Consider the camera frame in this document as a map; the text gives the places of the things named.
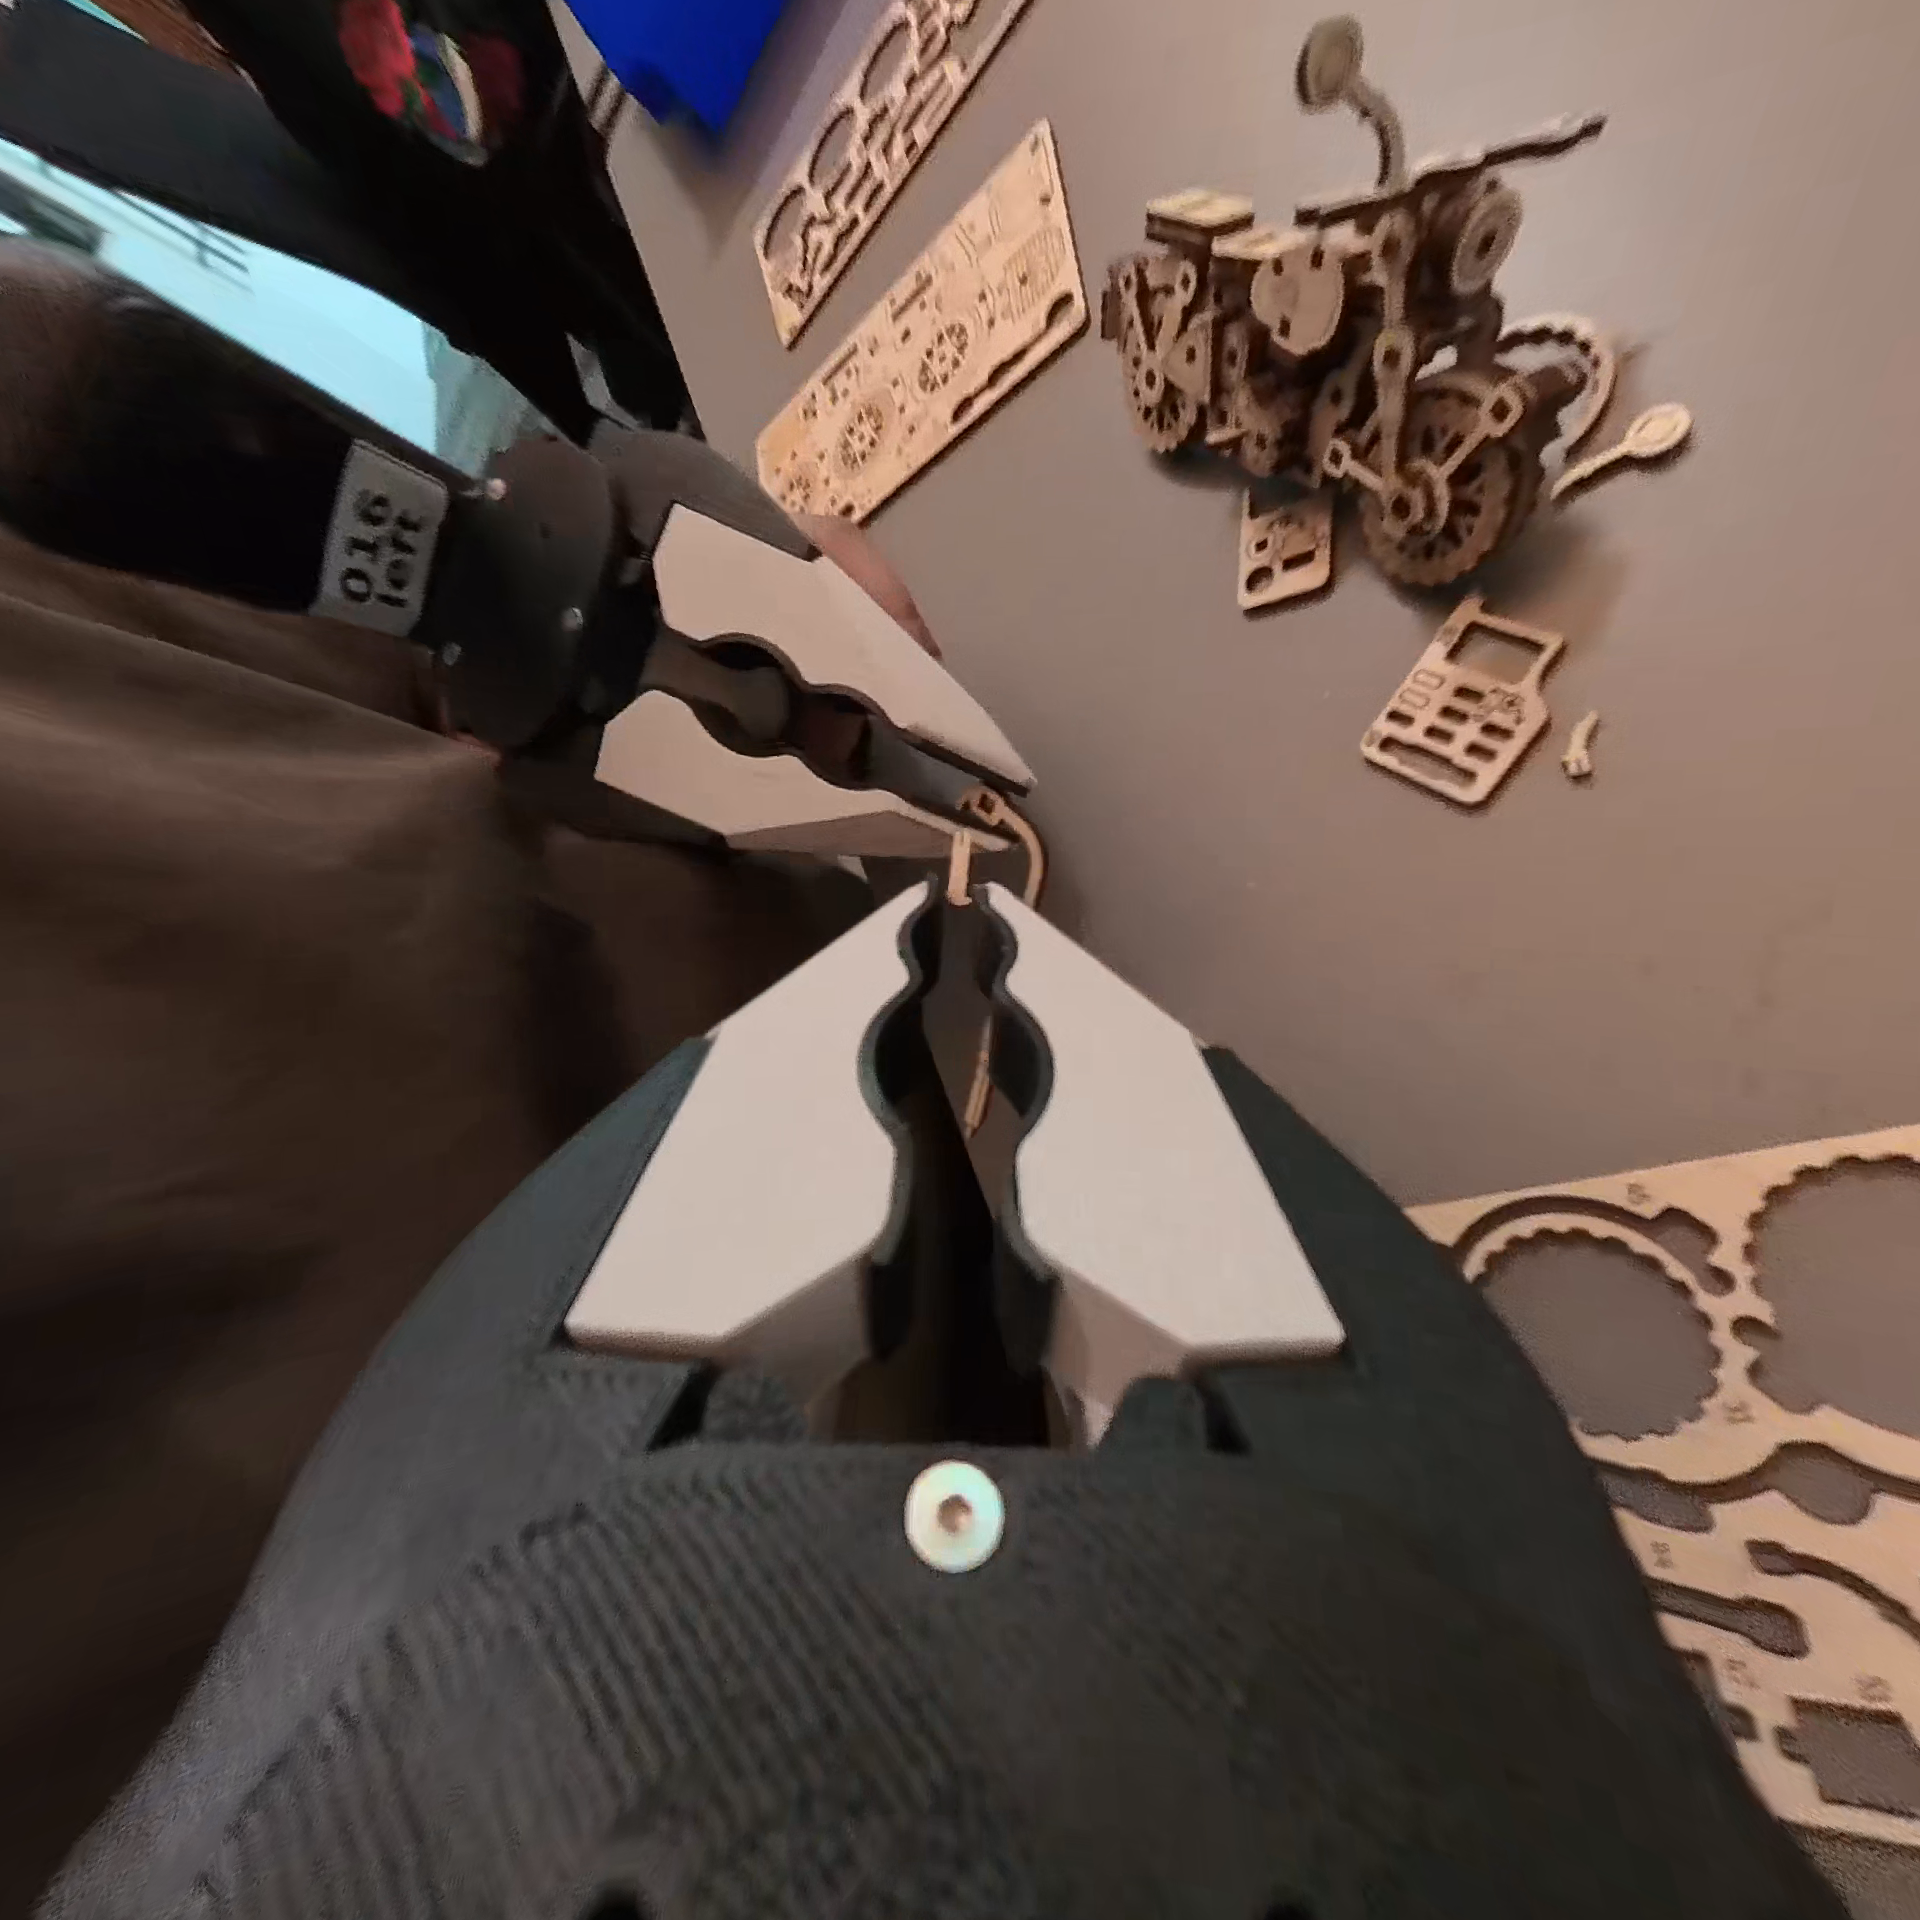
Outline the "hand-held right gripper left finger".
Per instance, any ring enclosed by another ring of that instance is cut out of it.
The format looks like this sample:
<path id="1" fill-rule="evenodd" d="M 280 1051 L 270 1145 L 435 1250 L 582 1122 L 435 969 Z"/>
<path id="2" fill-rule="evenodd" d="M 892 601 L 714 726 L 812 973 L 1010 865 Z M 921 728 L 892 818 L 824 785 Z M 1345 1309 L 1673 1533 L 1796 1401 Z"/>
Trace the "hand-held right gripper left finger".
<path id="1" fill-rule="evenodd" d="M 748 1368 L 815 1411 L 870 1358 L 906 1231 L 906 1127 L 879 1034 L 918 1007 L 924 879 L 705 1039 L 567 1306 L 586 1352 Z"/>

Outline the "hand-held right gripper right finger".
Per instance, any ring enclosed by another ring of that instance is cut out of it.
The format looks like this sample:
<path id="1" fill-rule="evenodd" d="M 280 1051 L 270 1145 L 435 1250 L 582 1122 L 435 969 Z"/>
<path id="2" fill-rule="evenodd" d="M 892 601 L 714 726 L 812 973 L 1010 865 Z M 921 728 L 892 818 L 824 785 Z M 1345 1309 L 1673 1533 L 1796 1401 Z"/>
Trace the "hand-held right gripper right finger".
<path id="1" fill-rule="evenodd" d="M 1000 881 L 976 1080 L 1014 1115 L 1000 1320 L 1076 1447 L 1143 1379 L 1324 1362 L 1346 1329 L 1202 1042 Z"/>

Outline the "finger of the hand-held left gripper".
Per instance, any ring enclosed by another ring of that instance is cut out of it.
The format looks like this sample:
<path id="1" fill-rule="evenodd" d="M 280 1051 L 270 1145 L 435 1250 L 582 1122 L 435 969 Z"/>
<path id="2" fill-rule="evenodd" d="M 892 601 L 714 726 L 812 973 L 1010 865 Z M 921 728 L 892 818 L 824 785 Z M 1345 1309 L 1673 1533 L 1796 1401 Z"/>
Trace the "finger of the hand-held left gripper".
<path id="1" fill-rule="evenodd" d="M 639 696 L 603 726 L 594 779 L 734 849 L 946 856 L 970 827 L 876 785 L 836 784 L 793 751 L 734 751 L 680 696 Z"/>
<path id="2" fill-rule="evenodd" d="M 1006 793 L 1035 776 L 1014 741 L 835 559 L 674 505 L 654 551 L 663 623 L 687 641 L 748 641 L 808 693 L 849 696 L 926 757 Z"/>

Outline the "small wooden peg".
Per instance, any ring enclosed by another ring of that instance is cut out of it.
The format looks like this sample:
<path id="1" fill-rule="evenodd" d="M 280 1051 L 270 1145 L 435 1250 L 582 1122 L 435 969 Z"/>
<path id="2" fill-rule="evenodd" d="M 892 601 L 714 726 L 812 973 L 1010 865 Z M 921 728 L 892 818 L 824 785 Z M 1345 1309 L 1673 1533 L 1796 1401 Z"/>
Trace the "small wooden peg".
<path id="1" fill-rule="evenodd" d="M 1006 838 L 994 832 L 961 830 L 952 835 L 944 899 L 955 911 L 968 911 L 974 894 L 974 863 L 978 856 L 1000 856 L 1006 849 Z M 994 1010 L 986 999 L 986 1011 L 976 1024 L 976 1042 L 971 1056 L 971 1071 L 968 1080 L 968 1098 L 963 1106 L 963 1133 L 968 1139 L 982 1130 L 992 1103 L 992 1033 Z"/>

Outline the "grey desk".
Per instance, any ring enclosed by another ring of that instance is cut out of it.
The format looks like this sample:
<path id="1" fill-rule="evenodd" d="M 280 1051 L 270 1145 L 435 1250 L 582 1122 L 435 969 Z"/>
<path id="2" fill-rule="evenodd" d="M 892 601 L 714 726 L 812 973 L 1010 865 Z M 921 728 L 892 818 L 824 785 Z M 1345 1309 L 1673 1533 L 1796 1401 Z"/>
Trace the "grey desk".
<path id="1" fill-rule="evenodd" d="M 1915 5 L 1031 5 L 783 346 L 753 232 L 879 14 L 788 5 L 721 142 L 639 121 L 642 262 L 746 466 L 1041 119 L 1091 298 L 1156 193 L 1372 182 L 1295 96 L 1334 14 L 1415 159 L 1608 111 L 1516 170 L 1504 298 L 1617 335 L 1599 442 L 1696 423 L 1484 575 L 1568 650 L 1458 808 L 1361 757 L 1449 599 L 1345 531 L 1331 591 L 1239 611 L 1239 485 L 1142 446 L 1091 328 L 871 523 L 1038 773 L 1056 921 L 1404 1203 L 1914 1122 Z"/>

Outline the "person's left hand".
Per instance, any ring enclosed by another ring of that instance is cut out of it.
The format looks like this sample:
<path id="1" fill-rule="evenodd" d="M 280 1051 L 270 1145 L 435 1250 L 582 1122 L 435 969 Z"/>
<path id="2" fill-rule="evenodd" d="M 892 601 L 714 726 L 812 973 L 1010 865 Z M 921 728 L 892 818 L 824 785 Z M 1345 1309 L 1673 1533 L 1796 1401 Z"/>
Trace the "person's left hand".
<path id="1" fill-rule="evenodd" d="M 924 653 L 942 659 L 944 650 L 934 637 L 931 625 L 913 591 L 906 586 L 892 562 L 880 553 L 871 535 L 836 513 L 806 513 L 801 526 L 808 539 L 836 565 L 850 581 L 871 597 L 918 645 Z"/>

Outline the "wooden sheet with large cutouts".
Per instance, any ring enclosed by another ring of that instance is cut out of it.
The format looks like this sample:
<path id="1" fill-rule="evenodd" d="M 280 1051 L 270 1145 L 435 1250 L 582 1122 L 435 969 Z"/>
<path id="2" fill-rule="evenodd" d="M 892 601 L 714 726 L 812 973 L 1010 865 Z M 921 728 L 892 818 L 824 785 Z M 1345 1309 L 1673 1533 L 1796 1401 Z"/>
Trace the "wooden sheet with large cutouts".
<path id="1" fill-rule="evenodd" d="M 779 344 L 815 321 L 1027 10 L 1027 2 L 880 10 L 755 231 Z"/>

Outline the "black cloth with red print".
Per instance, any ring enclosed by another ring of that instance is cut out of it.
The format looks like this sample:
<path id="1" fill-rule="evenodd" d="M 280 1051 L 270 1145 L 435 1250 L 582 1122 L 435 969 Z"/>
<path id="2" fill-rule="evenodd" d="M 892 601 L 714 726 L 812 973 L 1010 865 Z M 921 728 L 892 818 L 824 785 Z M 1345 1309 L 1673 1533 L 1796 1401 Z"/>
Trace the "black cloth with red print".
<path id="1" fill-rule="evenodd" d="M 431 325 L 576 440 L 576 349 L 639 424 L 689 387 L 547 5 L 187 2 L 355 215 L 432 295 Z"/>

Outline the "person's brown trousers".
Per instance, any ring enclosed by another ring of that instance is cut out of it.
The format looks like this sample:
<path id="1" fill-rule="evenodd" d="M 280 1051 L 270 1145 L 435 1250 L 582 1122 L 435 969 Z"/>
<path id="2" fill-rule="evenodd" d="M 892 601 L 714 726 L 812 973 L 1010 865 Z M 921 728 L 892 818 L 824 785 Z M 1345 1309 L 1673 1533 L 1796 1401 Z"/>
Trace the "person's brown trousers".
<path id="1" fill-rule="evenodd" d="M 871 902 L 550 825 L 403 640 L 32 539 L 90 405 L 195 423 L 198 357 L 4 240 L 4 1915 L 159 1742 L 441 1261 Z"/>

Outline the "wooden sheet with fine parts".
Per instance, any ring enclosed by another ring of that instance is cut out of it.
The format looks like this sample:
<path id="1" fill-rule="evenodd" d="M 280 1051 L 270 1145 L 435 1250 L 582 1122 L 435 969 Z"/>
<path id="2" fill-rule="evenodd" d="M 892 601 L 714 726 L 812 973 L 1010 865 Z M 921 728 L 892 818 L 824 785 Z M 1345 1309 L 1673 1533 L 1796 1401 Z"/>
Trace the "wooden sheet with fine parts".
<path id="1" fill-rule="evenodd" d="M 1049 121 L 1038 121 L 756 438 L 787 512 L 862 523 L 1089 325 Z"/>

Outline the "wooden model motorcycle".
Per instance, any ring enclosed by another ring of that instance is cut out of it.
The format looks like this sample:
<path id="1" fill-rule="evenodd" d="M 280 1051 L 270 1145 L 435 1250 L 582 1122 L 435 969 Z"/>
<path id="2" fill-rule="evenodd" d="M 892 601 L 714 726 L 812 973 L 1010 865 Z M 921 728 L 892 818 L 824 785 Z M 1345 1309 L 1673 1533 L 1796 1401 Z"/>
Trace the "wooden model motorcycle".
<path id="1" fill-rule="evenodd" d="M 1608 119 L 1414 161 L 1354 15 L 1310 26 L 1295 91 L 1305 111 L 1359 117 L 1376 179 L 1299 203 L 1290 225 L 1211 186 L 1153 198 L 1143 247 L 1108 266 L 1100 333 L 1153 454 L 1329 491 L 1393 585 L 1440 591 L 1518 539 L 1546 482 L 1546 392 L 1498 360 L 1498 275 L 1526 209 L 1506 174 L 1576 152 Z"/>

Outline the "blue plastic bin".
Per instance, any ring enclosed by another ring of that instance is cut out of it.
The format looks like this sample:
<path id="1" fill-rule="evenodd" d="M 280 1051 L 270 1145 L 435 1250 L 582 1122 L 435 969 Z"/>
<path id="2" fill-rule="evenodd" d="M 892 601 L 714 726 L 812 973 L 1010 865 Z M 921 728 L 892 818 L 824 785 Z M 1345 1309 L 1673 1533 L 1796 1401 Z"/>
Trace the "blue plastic bin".
<path id="1" fill-rule="evenodd" d="M 787 2 L 567 2 L 567 10 L 651 119 L 721 136 Z"/>

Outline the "wooden sheet with gear cutouts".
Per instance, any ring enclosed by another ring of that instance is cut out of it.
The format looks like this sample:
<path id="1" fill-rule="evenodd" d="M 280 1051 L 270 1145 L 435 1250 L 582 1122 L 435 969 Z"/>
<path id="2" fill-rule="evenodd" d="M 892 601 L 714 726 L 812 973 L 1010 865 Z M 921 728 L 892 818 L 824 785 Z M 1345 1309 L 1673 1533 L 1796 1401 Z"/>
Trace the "wooden sheet with gear cutouts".
<path id="1" fill-rule="evenodd" d="M 1778 1328 L 1761 1277 L 1763 1218 L 1818 1177 L 1915 1169 L 1915 1149 L 1908 1122 L 1409 1208 L 1472 1285 L 1535 1241 L 1585 1239 L 1650 1265 L 1704 1322 L 1713 1373 L 1698 1411 L 1646 1434 L 1576 1424 L 1576 1440 L 1594 1464 L 1708 1506 L 1706 1529 L 1617 1510 L 1650 1587 L 1796 1623 L 1803 1647 L 1776 1649 L 1746 1623 L 1659 1611 L 1673 1649 L 1710 1674 L 1768 1810 L 1803 1833 L 1908 1856 L 1915 1811 L 1824 1790 L 1809 1728 L 1834 1712 L 1915 1737 L 1919 1441 L 1830 1403 L 1778 1403 L 1745 1333 Z"/>

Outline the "spoon-shaped wooden piece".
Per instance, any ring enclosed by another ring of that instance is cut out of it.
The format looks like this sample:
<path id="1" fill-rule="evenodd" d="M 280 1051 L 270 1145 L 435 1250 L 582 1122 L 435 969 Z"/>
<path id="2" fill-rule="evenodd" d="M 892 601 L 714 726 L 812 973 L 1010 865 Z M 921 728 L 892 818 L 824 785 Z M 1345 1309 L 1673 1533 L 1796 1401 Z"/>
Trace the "spoon-shaped wooden piece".
<path id="1" fill-rule="evenodd" d="M 1655 401 L 1615 442 L 1563 467 L 1553 482 L 1551 502 L 1590 491 L 1618 467 L 1664 463 L 1690 442 L 1692 431 L 1695 413 L 1684 401 Z"/>

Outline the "small wooden puzzle frame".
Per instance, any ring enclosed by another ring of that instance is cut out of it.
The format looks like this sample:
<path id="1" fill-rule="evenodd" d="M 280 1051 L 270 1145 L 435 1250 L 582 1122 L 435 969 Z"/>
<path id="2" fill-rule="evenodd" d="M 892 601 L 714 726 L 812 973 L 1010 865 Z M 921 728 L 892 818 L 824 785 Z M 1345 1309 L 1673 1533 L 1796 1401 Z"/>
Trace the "small wooden puzzle frame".
<path id="1" fill-rule="evenodd" d="M 1336 578 L 1338 513 L 1329 491 L 1249 486 L 1239 509 L 1236 605 L 1246 615 L 1288 608 Z"/>

